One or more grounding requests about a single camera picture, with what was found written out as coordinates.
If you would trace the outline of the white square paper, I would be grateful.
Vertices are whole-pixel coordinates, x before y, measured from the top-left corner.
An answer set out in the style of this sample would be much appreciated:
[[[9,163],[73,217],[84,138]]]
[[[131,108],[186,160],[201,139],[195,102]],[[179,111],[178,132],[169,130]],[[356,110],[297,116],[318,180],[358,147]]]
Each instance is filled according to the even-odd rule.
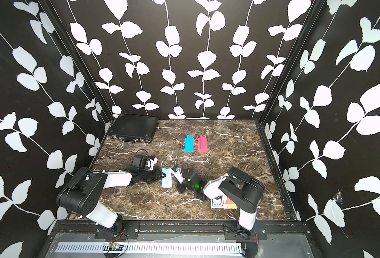
[[[163,174],[165,174],[165,177],[162,178],[162,187],[171,188],[172,187],[172,170],[163,168],[162,172]]]

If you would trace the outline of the blue square paper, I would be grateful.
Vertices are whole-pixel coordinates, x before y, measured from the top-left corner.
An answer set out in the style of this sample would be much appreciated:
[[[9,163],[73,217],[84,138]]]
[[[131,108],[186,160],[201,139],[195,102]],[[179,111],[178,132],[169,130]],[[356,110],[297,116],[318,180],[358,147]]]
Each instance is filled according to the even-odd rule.
[[[185,138],[185,152],[193,152],[194,151],[194,138],[192,136],[187,135]]]

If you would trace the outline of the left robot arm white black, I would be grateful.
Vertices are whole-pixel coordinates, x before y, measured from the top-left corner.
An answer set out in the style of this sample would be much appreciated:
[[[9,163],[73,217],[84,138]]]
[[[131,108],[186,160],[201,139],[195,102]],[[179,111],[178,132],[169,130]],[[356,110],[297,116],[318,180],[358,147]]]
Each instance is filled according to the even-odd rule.
[[[97,223],[113,232],[123,231],[123,218],[100,202],[103,190],[131,187],[138,183],[151,184],[166,177],[156,165],[158,159],[135,155],[126,170],[95,171],[82,167],[64,186],[56,198],[58,206]]]

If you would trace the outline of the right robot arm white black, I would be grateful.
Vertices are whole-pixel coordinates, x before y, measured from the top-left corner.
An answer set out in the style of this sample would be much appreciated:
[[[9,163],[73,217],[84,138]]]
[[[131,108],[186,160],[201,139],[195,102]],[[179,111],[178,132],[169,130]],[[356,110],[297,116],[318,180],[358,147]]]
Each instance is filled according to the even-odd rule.
[[[180,193],[190,190],[201,201],[226,197],[240,211],[237,229],[233,230],[243,239],[251,237],[256,221],[256,214],[264,196],[265,186],[256,178],[238,168],[230,168],[226,174],[204,182],[193,170],[174,166],[172,174],[177,180]]]

